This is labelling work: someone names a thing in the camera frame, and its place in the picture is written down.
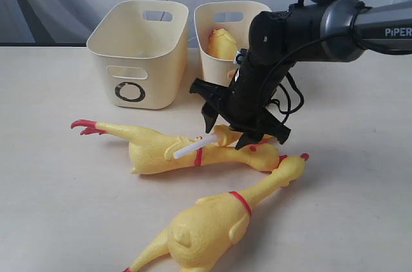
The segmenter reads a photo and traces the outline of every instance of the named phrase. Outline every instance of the white table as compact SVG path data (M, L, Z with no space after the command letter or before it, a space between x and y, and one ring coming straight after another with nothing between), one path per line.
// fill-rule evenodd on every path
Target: white table
M203 101L188 93L196 50L159 111L109 103L85 48L0 48L0 58L0 271L122 271L197 198L264 176L239 164L132 175L126 141L70 129L85 118L202 134ZM366 53L292 70L306 103L281 152L308 152L306 171L265 199L213 271L412 270L411 62ZM178 271L169 257L149 267Z

